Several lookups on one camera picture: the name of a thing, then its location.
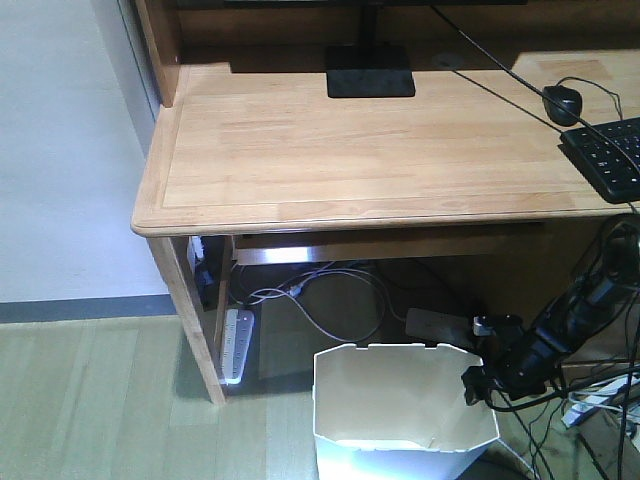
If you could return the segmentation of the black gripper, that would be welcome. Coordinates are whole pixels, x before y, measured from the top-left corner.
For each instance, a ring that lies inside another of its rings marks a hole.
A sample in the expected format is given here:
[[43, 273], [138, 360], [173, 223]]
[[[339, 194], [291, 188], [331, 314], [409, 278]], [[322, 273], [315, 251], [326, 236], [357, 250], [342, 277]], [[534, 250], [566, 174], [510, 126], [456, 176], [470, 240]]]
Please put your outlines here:
[[462, 374], [467, 405], [490, 399], [496, 390], [511, 400], [540, 395], [550, 376], [550, 345], [535, 329], [525, 331], [517, 315], [479, 315], [490, 318], [497, 346], [484, 350], [482, 365]]

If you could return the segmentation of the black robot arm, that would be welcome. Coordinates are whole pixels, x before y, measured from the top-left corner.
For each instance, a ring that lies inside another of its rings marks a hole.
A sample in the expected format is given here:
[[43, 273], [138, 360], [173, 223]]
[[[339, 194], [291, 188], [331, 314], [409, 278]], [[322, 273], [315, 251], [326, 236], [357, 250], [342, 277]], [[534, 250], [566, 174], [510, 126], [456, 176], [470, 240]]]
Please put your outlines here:
[[473, 319], [477, 337], [494, 336], [498, 346], [481, 366], [462, 374], [466, 404], [488, 403], [494, 391], [512, 400], [541, 394], [559, 376], [560, 364], [614, 320], [616, 304], [639, 289], [639, 216], [607, 220], [595, 240], [590, 267], [565, 293], [551, 300], [531, 326], [513, 314]]

